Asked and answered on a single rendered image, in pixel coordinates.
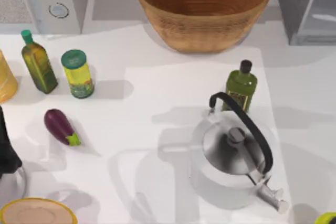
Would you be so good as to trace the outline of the clear glass vessel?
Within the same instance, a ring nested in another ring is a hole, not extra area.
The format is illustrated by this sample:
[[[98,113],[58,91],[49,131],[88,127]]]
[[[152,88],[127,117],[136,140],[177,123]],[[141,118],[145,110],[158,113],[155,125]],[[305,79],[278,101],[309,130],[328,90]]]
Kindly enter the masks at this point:
[[[0,208],[13,200],[24,198],[27,194],[27,185],[25,166],[12,173],[0,168]]]

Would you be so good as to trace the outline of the purple eggplant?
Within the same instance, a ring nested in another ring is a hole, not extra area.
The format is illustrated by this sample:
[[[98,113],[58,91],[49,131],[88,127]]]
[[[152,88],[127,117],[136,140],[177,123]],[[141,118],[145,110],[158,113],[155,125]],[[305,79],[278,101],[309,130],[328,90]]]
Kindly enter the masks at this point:
[[[44,115],[44,124],[49,133],[68,146],[79,146],[81,141],[65,114],[59,109],[50,109]]]

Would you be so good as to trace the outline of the grey microwave knob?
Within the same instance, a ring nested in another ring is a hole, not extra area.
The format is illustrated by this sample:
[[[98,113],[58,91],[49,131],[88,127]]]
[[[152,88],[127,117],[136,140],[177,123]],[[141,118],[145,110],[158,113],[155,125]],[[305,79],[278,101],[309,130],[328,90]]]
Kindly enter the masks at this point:
[[[49,6],[49,13],[59,19],[66,18],[69,15],[69,9],[62,3],[56,3]]]

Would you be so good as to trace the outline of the yellow cup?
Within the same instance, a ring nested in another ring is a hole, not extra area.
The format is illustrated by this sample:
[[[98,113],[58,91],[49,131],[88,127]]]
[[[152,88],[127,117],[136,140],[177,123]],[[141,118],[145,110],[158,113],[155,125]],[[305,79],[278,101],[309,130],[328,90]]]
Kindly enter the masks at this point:
[[[18,83],[14,77],[4,55],[0,50],[0,103],[12,98],[18,90]]]

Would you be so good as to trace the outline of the brown woven basket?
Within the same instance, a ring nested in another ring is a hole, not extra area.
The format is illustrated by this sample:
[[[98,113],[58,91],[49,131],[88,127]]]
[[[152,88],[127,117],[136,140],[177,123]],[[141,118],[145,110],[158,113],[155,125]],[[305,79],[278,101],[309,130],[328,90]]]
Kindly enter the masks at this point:
[[[237,44],[268,1],[139,0],[159,37],[183,53],[215,53]]]

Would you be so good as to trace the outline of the yellow rimmed plate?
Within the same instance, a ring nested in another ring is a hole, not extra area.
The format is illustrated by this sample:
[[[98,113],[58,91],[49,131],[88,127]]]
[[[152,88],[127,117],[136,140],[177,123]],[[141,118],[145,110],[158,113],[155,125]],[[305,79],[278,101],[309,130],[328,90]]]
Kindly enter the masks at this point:
[[[0,209],[0,224],[78,224],[72,210],[45,198],[13,200]]]

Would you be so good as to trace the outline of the yellow green round object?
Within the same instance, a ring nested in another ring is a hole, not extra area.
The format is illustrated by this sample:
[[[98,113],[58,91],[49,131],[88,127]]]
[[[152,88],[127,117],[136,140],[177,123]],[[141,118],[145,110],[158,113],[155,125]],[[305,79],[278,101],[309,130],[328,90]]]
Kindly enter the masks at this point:
[[[336,224],[336,212],[326,212],[320,215],[314,224]]]

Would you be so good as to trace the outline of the green bottle with black cap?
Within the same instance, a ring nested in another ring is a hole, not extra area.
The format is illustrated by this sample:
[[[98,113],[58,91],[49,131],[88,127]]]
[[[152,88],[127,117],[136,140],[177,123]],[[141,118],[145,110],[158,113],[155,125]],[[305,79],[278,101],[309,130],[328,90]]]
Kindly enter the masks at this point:
[[[240,67],[233,70],[226,81],[225,92],[247,113],[256,91],[258,79],[251,73],[252,62],[242,60]]]

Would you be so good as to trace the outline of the green and yellow can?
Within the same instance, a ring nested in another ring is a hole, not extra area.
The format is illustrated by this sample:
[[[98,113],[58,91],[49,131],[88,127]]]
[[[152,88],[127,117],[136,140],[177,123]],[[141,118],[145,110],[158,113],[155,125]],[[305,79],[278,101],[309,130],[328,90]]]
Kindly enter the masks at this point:
[[[70,87],[70,93],[77,99],[85,99],[94,92],[94,84],[87,63],[86,54],[79,49],[66,51],[61,64]]]

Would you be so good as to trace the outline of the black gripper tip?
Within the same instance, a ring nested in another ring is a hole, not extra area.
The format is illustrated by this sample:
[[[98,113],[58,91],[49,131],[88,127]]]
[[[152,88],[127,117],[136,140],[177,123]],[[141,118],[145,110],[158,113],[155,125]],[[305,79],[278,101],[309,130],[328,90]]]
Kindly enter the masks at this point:
[[[13,174],[23,165],[13,149],[7,133],[4,112],[0,106],[0,179],[4,174]]]

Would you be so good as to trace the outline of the pale microwave oven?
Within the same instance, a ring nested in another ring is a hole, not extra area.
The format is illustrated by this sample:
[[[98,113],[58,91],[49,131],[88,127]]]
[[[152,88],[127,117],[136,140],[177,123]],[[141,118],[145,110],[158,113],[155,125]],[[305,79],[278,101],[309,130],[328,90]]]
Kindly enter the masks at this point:
[[[66,18],[49,13],[49,6],[62,3]],[[28,29],[42,35],[76,35],[82,31],[88,0],[0,0],[0,34],[19,34]]]

